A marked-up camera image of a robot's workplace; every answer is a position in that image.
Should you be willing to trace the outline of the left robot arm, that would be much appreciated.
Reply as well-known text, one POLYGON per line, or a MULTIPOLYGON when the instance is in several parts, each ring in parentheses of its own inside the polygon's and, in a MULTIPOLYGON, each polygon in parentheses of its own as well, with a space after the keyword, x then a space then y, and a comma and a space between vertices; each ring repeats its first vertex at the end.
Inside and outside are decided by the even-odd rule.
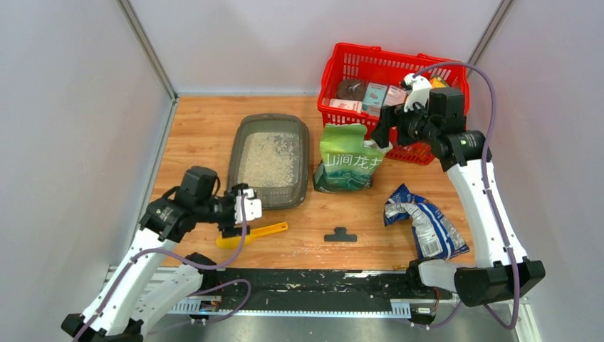
POLYGON ((127 254, 94 301, 80 313, 68 314, 61 330, 73 341, 143 341, 172 307, 188 296, 207 296, 217 288, 213 272, 232 263, 244 246, 220 264, 201 254, 183 257, 175 247, 199 223, 241 227, 262 216, 257 192, 246 183, 222 196, 217 173, 189 168, 181 184, 148 204, 127 254))

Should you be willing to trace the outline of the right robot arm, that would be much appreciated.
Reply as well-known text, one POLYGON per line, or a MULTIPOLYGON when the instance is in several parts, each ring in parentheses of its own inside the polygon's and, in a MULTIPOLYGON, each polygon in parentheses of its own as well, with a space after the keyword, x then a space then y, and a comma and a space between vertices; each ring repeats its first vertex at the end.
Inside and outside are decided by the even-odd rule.
POLYGON ((486 137, 467 130, 464 105, 460 89, 436 88, 426 101, 383 106, 371 138, 385 147, 396 129, 398 145, 428 145, 454 185, 472 233, 473 266, 421 257, 410 265, 407 291, 422 299, 439 287, 475 307, 519 299, 546 276, 546 269, 541 260, 529 259, 515 235, 496 186, 486 137))

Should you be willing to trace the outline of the yellow plastic scoop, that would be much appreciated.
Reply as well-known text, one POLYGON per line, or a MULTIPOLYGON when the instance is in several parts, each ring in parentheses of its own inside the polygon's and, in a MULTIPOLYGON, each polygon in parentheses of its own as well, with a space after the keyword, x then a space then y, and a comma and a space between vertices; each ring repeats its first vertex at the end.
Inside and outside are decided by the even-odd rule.
MULTIPOLYGON (((246 237, 244 239, 244 246, 248 246, 253 243, 256 239, 266 237, 268 235, 285 232, 289 229, 287 222, 280 222, 277 224, 268 225, 265 227, 251 228, 249 227, 246 237)), ((242 240, 241 228, 236 230, 233 234, 224 236, 221 234, 215 240, 215 244, 220 249, 236 249, 242 240)))

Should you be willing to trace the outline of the green litter bag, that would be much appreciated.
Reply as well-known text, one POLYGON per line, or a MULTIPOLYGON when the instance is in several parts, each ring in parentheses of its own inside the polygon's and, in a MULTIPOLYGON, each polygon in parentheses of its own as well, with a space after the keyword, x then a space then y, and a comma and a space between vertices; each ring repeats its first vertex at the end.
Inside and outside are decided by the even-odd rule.
POLYGON ((365 138, 360 123, 326 124, 319 141, 321 161, 313 174, 314 190, 323 193, 357 192, 373 185, 373 174, 392 143, 380 147, 365 138))

